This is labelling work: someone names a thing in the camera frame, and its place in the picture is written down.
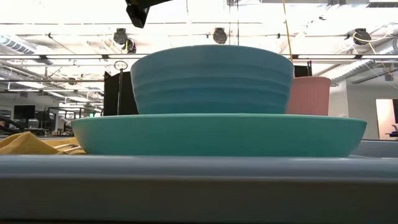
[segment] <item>pink cup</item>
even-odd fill
[[[294,78],[286,113],[328,116],[330,83],[325,77]]]

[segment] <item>plate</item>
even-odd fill
[[[88,154],[347,157],[366,122],[292,114],[147,114],[72,121]]]

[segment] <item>monitor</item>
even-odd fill
[[[15,105],[14,119],[33,119],[35,118],[35,105]]]

